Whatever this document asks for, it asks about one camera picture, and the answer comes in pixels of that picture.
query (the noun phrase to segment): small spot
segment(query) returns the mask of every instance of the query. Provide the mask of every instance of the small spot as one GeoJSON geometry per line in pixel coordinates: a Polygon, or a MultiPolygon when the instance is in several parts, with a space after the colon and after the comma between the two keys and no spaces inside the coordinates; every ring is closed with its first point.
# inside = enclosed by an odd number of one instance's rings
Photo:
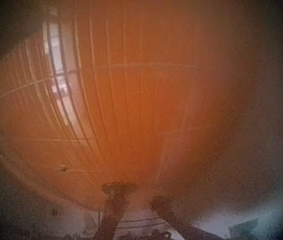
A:
{"type": "Polygon", "coordinates": [[[61,166],[60,166],[60,170],[61,170],[62,172],[66,172],[66,171],[68,170],[68,167],[65,166],[65,165],[61,165],[61,166]]]}

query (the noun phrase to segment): paper lantern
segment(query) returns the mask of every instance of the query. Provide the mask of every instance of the paper lantern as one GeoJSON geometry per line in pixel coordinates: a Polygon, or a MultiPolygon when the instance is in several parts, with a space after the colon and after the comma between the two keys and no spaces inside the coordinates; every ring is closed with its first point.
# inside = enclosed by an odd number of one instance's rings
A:
{"type": "Polygon", "coordinates": [[[1,162],[46,197],[91,210],[114,181],[138,185],[131,210],[155,194],[178,198],[256,78],[258,51],[242,45],[252,28],[222,7],[46,6],[42,29],[0,61],[1,162]]]}

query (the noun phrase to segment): orange lampshade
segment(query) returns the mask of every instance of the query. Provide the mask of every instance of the orange lampshade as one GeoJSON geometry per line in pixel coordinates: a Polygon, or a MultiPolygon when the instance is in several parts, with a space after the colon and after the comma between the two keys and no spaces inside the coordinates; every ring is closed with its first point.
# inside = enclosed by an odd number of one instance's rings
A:
{"type": "Polygon", "coordinates": [[[258,49],[243,47],[253,27],[220,5],[44,7],[42,29],[0,61],[1,162],[46,197],[92,210],[114,181],[139,186],[131,210],[155,194],[178,198],[225,144],[214,140],[226,141],[256,78],[258,49]]]}

